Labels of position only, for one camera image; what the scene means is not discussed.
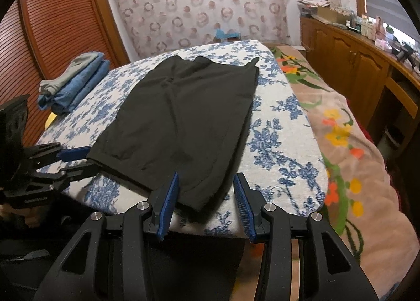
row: silver bolt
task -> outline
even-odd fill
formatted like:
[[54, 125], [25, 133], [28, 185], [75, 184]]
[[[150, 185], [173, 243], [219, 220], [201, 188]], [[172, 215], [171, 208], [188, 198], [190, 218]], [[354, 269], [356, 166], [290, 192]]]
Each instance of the silver bolt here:
[[146, 210], [149, 208], [149, 203], [148, 202], [140, 202], [139, 204], [137, 204], [137, 209], [139, 210]]
[[90, 219], [92, 221], [99, 221], [102, 218], [102, 213], [100, 212], [94, 212], [90, 215]]
[[264, 205], [264, 209], [267, 211], [274, 211], [276, 209], [276, 206], [273, 203], [267, 203]]
[[312, 219], [314, 221], [320, 221], [320, 220], [322, 220], [322, 215], [320, 213], [318, 213], [318, 212], [312, 213], [311, 217], [312, 217]]

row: ironing board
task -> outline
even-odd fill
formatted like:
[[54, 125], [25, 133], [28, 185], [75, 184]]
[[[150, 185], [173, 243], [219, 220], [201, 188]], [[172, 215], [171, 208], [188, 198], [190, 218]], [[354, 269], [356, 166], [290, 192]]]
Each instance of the ironing board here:
[[[232, 65], [244, 65], [254, 57], [260, 58], [251, 125], [238, 171], [245, 174], [252, 189], [262, 192], [267, 202], [276, 203], [288, 213], [306, 216], [319, 209], [328, 187], [321, 152], [308, 118], [284, 73], [270, 50], [258, 41], [181, 49], [114, 69], [71, 114], [56, 119], [38, 143], [60, 142], [68, 148], [92, 146], [115, 119], [131, 89], [160, 62], [174, 55], [188, 60], [204, 56], [214, 62]], [[41, 171], [57, 172], [76, 163], [58, 162]], [[128, 189], [103, 175], [73, 182], [64, 193], [109, 214], [125, 212], [147, 199], [146, 193]], [[206, 222], [190, 223], [182, 212], [176, 212], [170, 230], [196, 235], [245, 237], [233, 187]]]

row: beige blanket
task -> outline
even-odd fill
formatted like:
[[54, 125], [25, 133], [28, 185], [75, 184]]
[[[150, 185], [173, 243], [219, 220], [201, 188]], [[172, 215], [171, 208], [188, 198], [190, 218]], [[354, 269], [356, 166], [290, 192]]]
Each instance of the beige blanket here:
[[[346, 98], [333, 91], [291, 47], [276, 47], [274, 56], [306, 110], [323, 153], [329, 185], [321, 210], [360, 262], [379, 298], [399, 283], [411, 267], [419, 242], [406, 216], [377, 148], [366, 139]], [[232, 301], [253, 300], [262, 245], [248, 244]], [[299, 261], [293, 246], [291, 300], [299, 295]]]

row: wooden louvered closet door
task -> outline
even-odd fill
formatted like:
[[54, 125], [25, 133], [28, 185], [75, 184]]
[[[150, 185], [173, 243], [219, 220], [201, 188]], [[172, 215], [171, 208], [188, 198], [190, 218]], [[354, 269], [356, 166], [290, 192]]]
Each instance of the wooden louvered closet door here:
[[94, 0], [21, 0], [24, 23], [36, 60], [47, 79], [60, 76], [77, 55], [99, 51], [118, 62]]
[[49, 112], [40, 111], [36, 103], [41, 76], [25, 38], [17, 1], [0, 22], [0, 40], [0, 105], [30, 94], [24, 146], [33, 145], [44, 131]]

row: wardrobe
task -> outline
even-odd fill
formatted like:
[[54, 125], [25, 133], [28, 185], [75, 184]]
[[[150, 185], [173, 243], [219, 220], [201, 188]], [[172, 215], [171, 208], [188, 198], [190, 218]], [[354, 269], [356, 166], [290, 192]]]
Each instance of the wardrobe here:
[[41, 80], [77, 55], [99, 51], [114, 69], [129, 63], [108, 0], [16, 0], [0, 23], [0, 105], [29, 94], [24, 146], [36, 143], [49, 110], [36, 104]]

